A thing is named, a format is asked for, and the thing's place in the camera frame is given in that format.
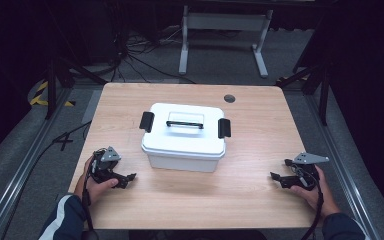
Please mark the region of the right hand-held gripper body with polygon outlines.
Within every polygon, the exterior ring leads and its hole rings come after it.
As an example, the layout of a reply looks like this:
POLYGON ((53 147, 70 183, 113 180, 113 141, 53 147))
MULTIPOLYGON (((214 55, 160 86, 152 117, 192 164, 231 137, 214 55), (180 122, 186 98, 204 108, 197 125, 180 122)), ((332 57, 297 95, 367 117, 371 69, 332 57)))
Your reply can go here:
POLYGON ((295 180, 302 184, 301 188, 311 191, 320 180, 315 165, 328 162, 329 158, 307 152, 299 153, 294 159, 285 159, 285 165, 294 173, 295 180))

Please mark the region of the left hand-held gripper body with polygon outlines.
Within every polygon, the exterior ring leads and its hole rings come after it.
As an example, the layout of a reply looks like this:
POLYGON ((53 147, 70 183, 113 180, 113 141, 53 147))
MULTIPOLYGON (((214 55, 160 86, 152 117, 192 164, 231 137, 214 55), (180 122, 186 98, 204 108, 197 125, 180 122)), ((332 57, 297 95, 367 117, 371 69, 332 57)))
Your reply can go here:
POLYGON ((97 183, 103 183, 113 178, 122 182, 122 176, 113 171, 120 160, 121 156, 111 146, 95 151, 91 161, 90 176, 97 183))

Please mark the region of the person's left hand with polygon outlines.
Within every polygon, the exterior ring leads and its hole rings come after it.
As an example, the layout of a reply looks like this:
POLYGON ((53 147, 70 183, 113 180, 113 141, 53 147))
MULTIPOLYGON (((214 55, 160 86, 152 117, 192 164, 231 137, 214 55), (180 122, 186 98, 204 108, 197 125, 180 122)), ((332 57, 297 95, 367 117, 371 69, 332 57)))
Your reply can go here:
POLYGON ((89 193, 90 202, 94 204, 98 201, 98 199, 104 192, 115 187, 118 184, 118 180, 116 178, 112 178, 102 183, 96 183, 92 178, 86 180, 86 175, 88 173, 89 165, 92 159, 93 157, 90 157, 86 161, 84 165, 84 171, 80 175, 77 184, 74 188, 74 194, 79 198, 82 198, 83 189, 86 188, 89 193))

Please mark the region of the white plastic storage box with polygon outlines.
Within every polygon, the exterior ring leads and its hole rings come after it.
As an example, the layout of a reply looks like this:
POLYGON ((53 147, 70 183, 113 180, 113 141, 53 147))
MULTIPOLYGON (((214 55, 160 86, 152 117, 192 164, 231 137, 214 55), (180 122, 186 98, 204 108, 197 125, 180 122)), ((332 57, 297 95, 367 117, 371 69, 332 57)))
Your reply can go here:
POLYGON ((225 155, 225 150, 216 153, 142 150, 153 168, 195 172, 214 172, 225 155))

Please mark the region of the black box latch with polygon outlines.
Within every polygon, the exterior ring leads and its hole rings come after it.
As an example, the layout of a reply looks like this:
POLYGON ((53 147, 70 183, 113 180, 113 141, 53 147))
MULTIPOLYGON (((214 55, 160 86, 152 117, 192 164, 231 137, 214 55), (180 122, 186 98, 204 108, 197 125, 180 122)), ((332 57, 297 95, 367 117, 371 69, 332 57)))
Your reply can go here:
POLYGON ((218 138, 222 139, 231 136, 231 121, 226 118, 218 120, 218 138))
POLYGON ((146 133, 150 133, 153 127, 154 117, 155 114, 153 112, 143 112, 139 128, 143 129, 146 133))

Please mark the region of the white storage box lid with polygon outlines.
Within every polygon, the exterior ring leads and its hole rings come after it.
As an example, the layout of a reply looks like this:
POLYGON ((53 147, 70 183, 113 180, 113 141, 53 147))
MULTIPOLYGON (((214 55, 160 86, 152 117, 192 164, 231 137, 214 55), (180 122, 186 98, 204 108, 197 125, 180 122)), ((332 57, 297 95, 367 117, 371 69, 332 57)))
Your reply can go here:
POLYGON ((155 114, 152 131, 144 133, 142 148, 154 151, 205 152, 226 151, 225 138, 218 138, 218 120, 226 118, 220 108, 155 103, 149 112, 155 114), (166 125, 166 121, 203 123, 204 128, 166 125))

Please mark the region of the black tripod stand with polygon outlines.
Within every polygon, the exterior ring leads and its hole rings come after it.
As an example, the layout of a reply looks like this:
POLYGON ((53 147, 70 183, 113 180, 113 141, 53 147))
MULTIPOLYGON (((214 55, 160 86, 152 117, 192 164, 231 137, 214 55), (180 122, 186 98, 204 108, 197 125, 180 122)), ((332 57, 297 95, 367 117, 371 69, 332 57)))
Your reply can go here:
POLYGON ((105 85, 106 81, 98 75, 90 72, 83 66, 63 57, 52 58, 47 66, 48 82, 48 106, 46 120, 49 120, 57 109, 57 85, 59 81, 63 88, 72 88, 75 80, 70 72, 71 69, 77 71, 80 75, 92 80, 99 85, 105 85))
POLYGON ((321 123, 327 125, 327 103, 329 94, 329 67, 326 64, 319 64, 305 68, 290 77, 279 78, 275 85, 284 88, 293 82, 296 82, 304 77, 307 78, 301 91, 304 95, 313 95, 317 89, 320 89, 318 114, 321 123))

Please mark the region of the yellow black floor tape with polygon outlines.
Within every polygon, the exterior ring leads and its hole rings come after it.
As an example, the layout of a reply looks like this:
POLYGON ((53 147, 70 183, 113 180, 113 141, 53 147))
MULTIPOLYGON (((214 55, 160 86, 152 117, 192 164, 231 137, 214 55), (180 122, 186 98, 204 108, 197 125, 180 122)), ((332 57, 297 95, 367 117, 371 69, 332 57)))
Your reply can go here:
POLYGON ((45 92, 45 90, 48 88, 48 82, 46 80, 43 80, 37 90, 35 91, 33 97, 30 100, 31 105, 42 105, 42 106, 47 106, 48 101, 43 99, 42 96, 45 92))

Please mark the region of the aluminium floor rail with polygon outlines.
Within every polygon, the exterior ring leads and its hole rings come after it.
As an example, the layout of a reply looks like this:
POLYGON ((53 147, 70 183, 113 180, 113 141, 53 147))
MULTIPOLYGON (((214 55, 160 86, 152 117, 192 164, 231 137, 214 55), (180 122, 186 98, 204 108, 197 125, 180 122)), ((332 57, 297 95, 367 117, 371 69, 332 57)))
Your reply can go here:
POLYGON ((341 156, 338 152, 333 136, 328 126, 324 125, 320 120, 317 102, 313 99, 312 96, 308 95, 305 95, 304 99, 327 145, 331 165, 333 166, 336 176, 338 177, 339 182, 341 184, 341 187, 344 190, 345 197, 354 214, 354 217, 356 218, 357 222, 362 226, 369 240, 379 240, 380 235, 375 229, 373 221, 370 219, 370 215, 361 197, 360 191, 358 190, 355 184, 355 181, 353 180, 350 172, 341 160, 341 156))
POLYGON ((29 176, 52 144, 49 134, 71 93, 71 88, 60 90, 49 120, 47 110, 35 106, 0 146, 0 239, 9 229, 29 176))

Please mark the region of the white metal table frame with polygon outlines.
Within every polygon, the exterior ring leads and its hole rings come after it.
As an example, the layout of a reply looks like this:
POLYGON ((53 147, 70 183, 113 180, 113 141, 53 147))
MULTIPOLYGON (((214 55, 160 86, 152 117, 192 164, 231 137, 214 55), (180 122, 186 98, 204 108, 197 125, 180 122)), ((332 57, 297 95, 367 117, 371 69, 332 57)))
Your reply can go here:
POLYGON ((263 58, 262 48, 267 36, 273 11, 267 10, 264 14, 221 14, 221 13, 195 13, 188 6, 183 7, 182 16, 182 47, 180 52, 178 72, 181 75, 187 73, 188 65, 188 31, 189 30, 232 30, 259 32, 259 40, 251 49, 262 78, 268 77, 268 70, 263 58))

